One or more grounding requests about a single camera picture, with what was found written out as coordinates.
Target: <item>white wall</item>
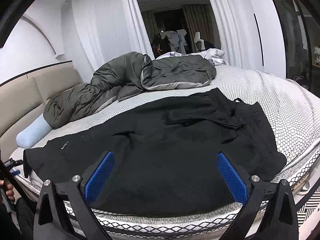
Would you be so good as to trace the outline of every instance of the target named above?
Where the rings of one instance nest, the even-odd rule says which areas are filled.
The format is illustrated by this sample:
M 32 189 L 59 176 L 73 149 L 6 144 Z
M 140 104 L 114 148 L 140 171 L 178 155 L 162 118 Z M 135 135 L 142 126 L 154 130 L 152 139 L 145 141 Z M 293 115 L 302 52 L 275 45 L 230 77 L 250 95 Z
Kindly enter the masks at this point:
M 0 49 L 0 83 L 57 62 L 47 39 L 30 23 L 20 19 Z
M 23 14 L 44 33 L 55 50 L 64 54 L 61 30 L 61 4 L 56 0 L 35 0 Z
M 240 55 L 243 69 L 264 71 L 257 24 L 250 0 L 230 0 L 232 13 L 240 41 Z
M 273 0 L 250 0 L 257 17 L 264 58 L 264 72 L 286 77 L 284 38 Z
M 78 70 L 83 82 L 90 82 L 93 68 L 84 52 L 73 17 L 71 0 L 67 0 L 61 7 L 61 26 L 64 44 L 64 57 L 71 59 Z

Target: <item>white mattress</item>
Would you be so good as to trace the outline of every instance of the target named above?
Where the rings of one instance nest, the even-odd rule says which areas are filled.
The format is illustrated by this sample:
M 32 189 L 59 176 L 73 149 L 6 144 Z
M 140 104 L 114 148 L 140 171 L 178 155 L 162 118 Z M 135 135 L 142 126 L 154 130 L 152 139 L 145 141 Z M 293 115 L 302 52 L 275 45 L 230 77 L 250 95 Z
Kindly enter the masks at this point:
M 283 80 L 272 74 L 259 71 L 244 70 L 226 65 L 216 66 L 217 76 L 207 87 L 187 90 L 168 90 L 145 92 L 122 102 L 115 101 L 105 109 L 77 120 L 65 126 L 52 130 L 34 147 L 43 147 L 48 140 L 67 134 L 87 130 L 94 125 L 101 124 L 111 117 L 140 106 L 144 103 L 172 96 L 188 96 L 198 92 L 206 92 L 213 88 L 219 88 L 230 100 L 241 98 L 247 104 L 259 102 L 267 116 L 275 134 L 276 145 L 279 152 L 287 158 L 287 167 L 280 173 L 275 181 L 286 178 L 292 185 L 297 174 L 305 169 L 314 158 L 318 157 L 318 151 L 310 151 L 316 140 L 320 138 L 320 99 L 302 88 L 296 82 Z M 22 148 L 18 148 L 13 154 L 14 159 L 22 158 Z M 42 181 L 33 172 L 28 179 L 23 178 L 23 172 L 17 179 L 24 183 L 31 191 L 40 193 Z M 210 225 L 212 221 L 220 219 L 222 223 L 226 216 L 229 218 L 236 214 L 239 204 L 233 203 L 214 212 L 183 216 L 177 218 L 144 218 L 95 210 L 96 216 L 102 224 L 111 225 L 113 221 L 126 224 L 138 224 L 160 228 L 173 228 L 176 225 L 199 224 L 204 221 Z

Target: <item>wall molding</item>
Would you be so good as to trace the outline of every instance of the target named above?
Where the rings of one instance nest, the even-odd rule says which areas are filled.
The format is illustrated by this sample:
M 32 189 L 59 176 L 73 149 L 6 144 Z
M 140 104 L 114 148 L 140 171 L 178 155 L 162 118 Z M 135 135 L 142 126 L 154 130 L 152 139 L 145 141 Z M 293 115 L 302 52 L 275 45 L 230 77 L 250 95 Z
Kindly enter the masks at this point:
M 35 27 L 43 36 L 44 36 L 44 38 L 49 42 L 49 44 L 51 45 L 51 47 L 52 47 L 52 49 L 53 49 L 53 51 L 54 51 L 54 53 L 56 54 L 55 55 L 55 58 L 57 57 L 57 56 L 60 56 L 60 55 L 63 55 L 63 54 L 57 54 L 57 51 L 59 51 L 57 48 L 55 48 L 55 45 L 54 45 L 54 43 L 50 40 L 50 37 L 49 37 L 49 35 L 47 35 L 46 33 L 45 33 L 45 30 L 41 27 L 41 25 L 40 24 L 38 24 L 30 15 L 28 15 L 27 13 L 24 13 L 23 14 L 23 16 L 21 16 L 21 19 L 22 20 L 24 20 L 24 21 L 26 21 L 26 22 L 29 22 L 31 25 L 33 25 L 33 27 Z

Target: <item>bed headboard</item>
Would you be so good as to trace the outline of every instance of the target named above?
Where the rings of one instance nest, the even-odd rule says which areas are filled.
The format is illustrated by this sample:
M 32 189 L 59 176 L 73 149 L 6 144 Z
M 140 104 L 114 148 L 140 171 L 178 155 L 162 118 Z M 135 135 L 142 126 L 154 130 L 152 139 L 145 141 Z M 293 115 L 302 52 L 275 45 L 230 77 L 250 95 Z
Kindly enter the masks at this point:
M 0 150 L 6 161 L 17 149 L 16 136 L 44 111 L 50 98 L 82 80 L 72 62 L 20 75 L 0 87 Z

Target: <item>person's leg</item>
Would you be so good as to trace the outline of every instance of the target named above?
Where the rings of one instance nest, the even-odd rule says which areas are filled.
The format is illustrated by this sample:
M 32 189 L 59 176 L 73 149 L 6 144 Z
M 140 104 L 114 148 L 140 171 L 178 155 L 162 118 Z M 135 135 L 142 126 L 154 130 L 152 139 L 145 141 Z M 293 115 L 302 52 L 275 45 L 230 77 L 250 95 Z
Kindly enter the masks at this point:
M 19 198 L 16 203 L 17 220 L 22 235 L 27 240 L 33 240 L 33 222 L 35 215 L 30 210 L 23 198 Z
M 12 222 L 10 215 L 7 213 L 7 210 L 2 203 L 0 204 L 0 228 L 1 239 L 26 240 L 26 238 L 21 235 L 15 224 Z

